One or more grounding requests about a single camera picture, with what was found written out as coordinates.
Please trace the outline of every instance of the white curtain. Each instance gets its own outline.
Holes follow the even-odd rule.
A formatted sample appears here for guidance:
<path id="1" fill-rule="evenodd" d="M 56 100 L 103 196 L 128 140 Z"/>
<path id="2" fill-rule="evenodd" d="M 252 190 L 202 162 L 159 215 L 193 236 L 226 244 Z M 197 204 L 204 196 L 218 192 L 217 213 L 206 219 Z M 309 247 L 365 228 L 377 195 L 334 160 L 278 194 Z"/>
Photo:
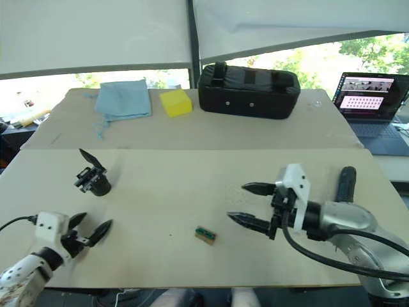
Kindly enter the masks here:
<path id="1" fill-rule="evenodd" d="M 353 33 L 370 30 L 409 31 L 408 0 L 195 0 L 194 6 L 204 63 L 251 50 L 355 38 Z"/>
<path id="2" fill-rule="evenodd" d="M 190 63 L 185 0 L 0 1 L 0 74 Z"/>
<path id="3" fill-rule="evenodd" d="M 194 0 L 194 11 L 203 63 L 409 31 L 409 0 Z M 190 62 L 186 0 L 0 0 L 0 75 Z"/>

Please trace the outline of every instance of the laptop keyboard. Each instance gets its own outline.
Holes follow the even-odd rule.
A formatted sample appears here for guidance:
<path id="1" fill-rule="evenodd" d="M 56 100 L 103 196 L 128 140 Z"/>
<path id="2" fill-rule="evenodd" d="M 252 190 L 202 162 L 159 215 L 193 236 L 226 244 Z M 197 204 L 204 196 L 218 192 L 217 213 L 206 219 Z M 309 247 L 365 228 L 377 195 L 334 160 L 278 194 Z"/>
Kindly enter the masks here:
<path id="1" fill-rule="evenodd" d="M 375 123 L 350 123 L 357 136 L 367 138 L 399 138 L 400 135 L 391 125 L 377 125 Z"/>

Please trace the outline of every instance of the table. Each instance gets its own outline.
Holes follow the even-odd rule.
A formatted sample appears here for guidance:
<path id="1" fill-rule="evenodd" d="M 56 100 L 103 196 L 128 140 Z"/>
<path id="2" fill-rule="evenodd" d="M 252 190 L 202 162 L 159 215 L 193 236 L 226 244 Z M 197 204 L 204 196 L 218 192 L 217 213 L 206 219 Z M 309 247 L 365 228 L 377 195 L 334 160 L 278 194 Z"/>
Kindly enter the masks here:
<path id="1" fill-rule="evenodd" d="M 0 195 L 9 204 L 0 207 L 0 224 L 41 210 L 68 215 L 86 211 L 82 230 L 87 235 L 114 219 L 109 236 L 60 268 L 50 287 L 357 284 L 355 275 L 292 250 L 281 232 L 269 241 L 227 217 L 227 211 L 241 210 L 269 219 L 268 198 L 240 186 L 274 182 L 278 170 L 294 162 L 302 163 L 313 185 L 310 199 L 319 202 L 334 199 L 340 170 L 355 166 L 356 202 L 409 241 L 409 211 L 324 91 L 302 90 L 287 120 L 206 113 L 197 105 L 195 90 L 187 91 L 194 112 L 168 118 L 158 99 L 162 92 L 150 91 L 152 117 L 115 122 L 100 141 L 92 131 L 101 120 L 93 110 L 95 99 L 84 97 L 97 90 L 70 90 L 0 177 Z M 113 188 L 106 196 L 82 194 L 73 186 L 87 165 L 79 147 L 108 169 Z M 194 237 L 198 225 L 218 233 L 214 246 Z M 0 236 L 0 246 L 7 246 L 2 266 L 41 247 L 32 233 L 33 226 L 24 222 L 7 228 Z M 307 248 L 346 261 L 328 242 L 296 238 Z"/>
<path id="2" fill-rule="evenodd" d="M 205 112 L 199 107 L 197 90 L 186 90 L 194 105 L 192 113 L 168 118 L 159 99 L 165 91 L 169 90 L 150 90 L 152 117 L 111 123 L 101 141 L 93 131 L 93 124 L 102 122 L 102 115 L 94 111 L 96 98 L 84 96 L 98 90 L 72 89 L 24 148 L 362 148 L 324 90 L 302 90 L 286 120 Z"/>
<path id="3" fill-rule="evenodd" d="M 300 162 L 311 200 L 334 199 L 339 171 L 357 169 L 355 200 L 378 222 L 409 241 L 409 211 L 367 150 L 90 150 L 108 169 L 112 191 L 98 198 L 73 186 L 86 162 L 78 150 L 22 150 L 0 177 L 0 224 L 41 210 L 89 212 L 90 228 L 114 219 L 110 234 L 50 287 L 223 287 L 351 285 L 356 275 L 298 254 L 282 232 L 275 241 L 232 222 L 227 211 L 269 219 L 269 199 L 240 189 L 274 182 L 279 169 Z M 17 187 L 24 187 L 24 193 Z M 214 246 L 194 236 L 201 225 L 218 233 Z M 301 245 L 346 261 L 328 242 L 296 235 Z M 2 267 L 40 248 L 33 226 L 20 222 L 0 236 Z"/>

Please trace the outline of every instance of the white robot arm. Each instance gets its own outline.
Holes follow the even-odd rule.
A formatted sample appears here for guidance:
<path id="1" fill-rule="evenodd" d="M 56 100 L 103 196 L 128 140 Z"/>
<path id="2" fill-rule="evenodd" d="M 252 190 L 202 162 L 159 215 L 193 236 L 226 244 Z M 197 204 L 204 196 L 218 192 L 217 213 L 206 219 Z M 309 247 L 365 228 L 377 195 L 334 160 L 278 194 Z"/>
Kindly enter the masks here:
<path id="1" fill-rule="evenodd" d="M 71 219 L 58 213 L 39 213 L 36 219 L 36 237 L 45 247 L 33 253 L 0 275 L 0 306 L 34 306 L 38 295 L 51 279 L 53 271 L 68 264 L 86 246 L 94 246 L 109 231 L 112 220 L 101 224 L 89 238 L 78 237 L 74 228 L 86 213 Z"/>

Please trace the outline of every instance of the laptop screen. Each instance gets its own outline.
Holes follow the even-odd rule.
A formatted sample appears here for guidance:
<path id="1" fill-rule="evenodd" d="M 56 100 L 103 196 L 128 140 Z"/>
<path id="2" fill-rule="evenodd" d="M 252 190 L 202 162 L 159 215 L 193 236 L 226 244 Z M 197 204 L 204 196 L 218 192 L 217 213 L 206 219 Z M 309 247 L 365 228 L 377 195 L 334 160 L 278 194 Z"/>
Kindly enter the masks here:
<path id="1" fill-rule="evenodd" d="M 346 119 L 391 121 L 409 90 L 409 75 L 343 73 L 333 102 Z"/>

